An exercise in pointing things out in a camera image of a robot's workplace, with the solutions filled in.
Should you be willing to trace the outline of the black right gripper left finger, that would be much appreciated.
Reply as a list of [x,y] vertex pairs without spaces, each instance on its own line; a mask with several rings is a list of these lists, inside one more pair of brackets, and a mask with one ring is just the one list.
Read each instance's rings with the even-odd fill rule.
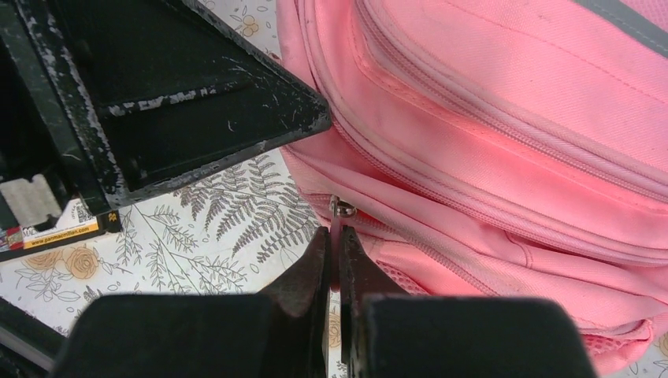
[[324,377],[330,234],[253,294],[107,295],[82,313],[52,377]]

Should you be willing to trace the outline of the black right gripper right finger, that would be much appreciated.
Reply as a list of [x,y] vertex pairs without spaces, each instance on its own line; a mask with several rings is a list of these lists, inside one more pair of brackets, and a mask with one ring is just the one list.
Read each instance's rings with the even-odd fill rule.
[[544,298],[410,295],[339,237],[341,360],[350,377],[593,377],[581,337]]

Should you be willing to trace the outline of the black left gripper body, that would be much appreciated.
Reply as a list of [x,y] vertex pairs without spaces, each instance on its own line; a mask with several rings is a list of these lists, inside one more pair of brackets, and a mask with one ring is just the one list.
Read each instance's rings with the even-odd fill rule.
[[53,227],[74,198],[112,210],[30,35],[26,1],[1,3],[1,227]]

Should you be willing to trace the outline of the pink student backpack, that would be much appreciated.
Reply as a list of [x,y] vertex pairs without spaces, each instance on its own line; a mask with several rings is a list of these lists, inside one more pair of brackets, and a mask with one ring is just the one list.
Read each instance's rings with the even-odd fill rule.
[[664,1],[279,1],[332,128],[282,150],[415,294],[547,298],[596,371],[667,332]]

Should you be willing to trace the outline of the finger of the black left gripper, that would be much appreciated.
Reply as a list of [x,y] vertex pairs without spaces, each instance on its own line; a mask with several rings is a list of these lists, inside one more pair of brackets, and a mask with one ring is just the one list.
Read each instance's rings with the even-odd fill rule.
[[313,88],[197,1],[50,1],[112,208],[328,130]]

